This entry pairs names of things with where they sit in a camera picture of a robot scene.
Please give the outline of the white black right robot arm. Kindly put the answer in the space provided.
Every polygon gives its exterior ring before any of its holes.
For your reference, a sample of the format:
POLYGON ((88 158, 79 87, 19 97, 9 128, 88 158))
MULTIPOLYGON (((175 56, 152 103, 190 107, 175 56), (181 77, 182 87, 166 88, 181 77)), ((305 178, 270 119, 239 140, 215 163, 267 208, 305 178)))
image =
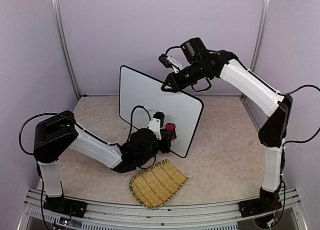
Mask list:
POLYGON ((293 99, 261 79, 247 68, 238 56, 226 50, 209 50, 202 40, 192 38, 179 46, 168 48, 158 57, 166 68, 171 68, 161 87, 164 92, 181 92, 194 88, 200 80, 206 80, 209 90, 214 78, 234 86, 246 99, 264 113, 266 121, 260 126, 258 139, 264 149, 264 175, 262 191, 256 200, 256 208, 266 212, 275 204, 271 192, 281 185, 284 168, 284 144, 293 99))

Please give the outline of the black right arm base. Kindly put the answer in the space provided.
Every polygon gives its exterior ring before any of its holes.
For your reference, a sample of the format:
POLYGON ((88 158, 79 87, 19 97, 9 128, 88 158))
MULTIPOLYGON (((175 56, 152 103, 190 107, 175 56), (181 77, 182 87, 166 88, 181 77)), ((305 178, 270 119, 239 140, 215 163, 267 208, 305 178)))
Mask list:
POLYGON ((280 189, 281 185, 272 192, 261 187, 258 198, 240 201, 238 205, 241 216, 249 217, 282 208, 283 205, 279 197, 280 189))

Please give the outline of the white whiteboard black frame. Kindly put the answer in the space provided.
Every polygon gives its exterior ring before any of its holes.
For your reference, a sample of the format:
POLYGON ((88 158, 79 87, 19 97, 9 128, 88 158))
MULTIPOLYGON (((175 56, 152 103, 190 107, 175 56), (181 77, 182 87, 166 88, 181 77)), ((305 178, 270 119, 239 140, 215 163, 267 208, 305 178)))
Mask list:
POLYGON ((144 106, 150 116, 157 111, 163 112, 164 124, 175 124, 177 138, 171 143, 171 151, 180 158, 186 158, 204 103, 186 92, 163 92, 162 85, 162 81, 122 65, 119 69, 119 116, 130 123, 131 112, 136 105, 144 106))

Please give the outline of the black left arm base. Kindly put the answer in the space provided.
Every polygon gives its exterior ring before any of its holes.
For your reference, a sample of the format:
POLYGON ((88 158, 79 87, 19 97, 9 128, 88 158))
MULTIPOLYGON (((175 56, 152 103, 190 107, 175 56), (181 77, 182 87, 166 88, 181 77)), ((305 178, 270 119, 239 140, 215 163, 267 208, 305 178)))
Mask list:
POLYGON ((87 209, 87 203, 80 200, 65 198, 64 196, 47 196, 45 198, 43 207, 46 210, 68 215, 69 217, 83 218, 87 209))

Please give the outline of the red bone-shaped eraser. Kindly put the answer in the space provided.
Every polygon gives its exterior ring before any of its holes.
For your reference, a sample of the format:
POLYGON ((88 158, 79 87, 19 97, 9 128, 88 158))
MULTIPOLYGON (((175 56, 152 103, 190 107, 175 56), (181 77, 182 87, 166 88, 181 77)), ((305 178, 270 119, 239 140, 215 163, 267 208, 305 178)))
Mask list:
POLYGON ((171 139, 171 141, 174 141, 177 138, 176 135, 176 125, 173 123, 167 123, 165 125, 166 131, 168 133, 169 138, 171 139))

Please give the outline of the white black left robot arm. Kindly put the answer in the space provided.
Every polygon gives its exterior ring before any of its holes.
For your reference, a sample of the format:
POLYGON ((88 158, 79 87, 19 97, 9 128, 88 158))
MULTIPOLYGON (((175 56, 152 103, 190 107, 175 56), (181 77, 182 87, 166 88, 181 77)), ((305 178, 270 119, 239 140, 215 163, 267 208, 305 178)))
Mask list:
POLYGON ((44 113, 28 119, 47 116, 35 127, 33 151, 21 150, 34 157, 37 170, 50 198, 50 203, 59 212, 70 207, 70 201, 64 197, 62 181, 58 170, 59 157, 70 149, 102 163, 117 173, 127 173, 136 169, 145 169, 144 165, 155 160, 159 152, 169 153, 171 142, 177 137, 176 126, 164 123, 163 112, 148 114, 148 125, 136 132, 129 131, 124 144, 109 143, 80 125, 73 112, 44 113))

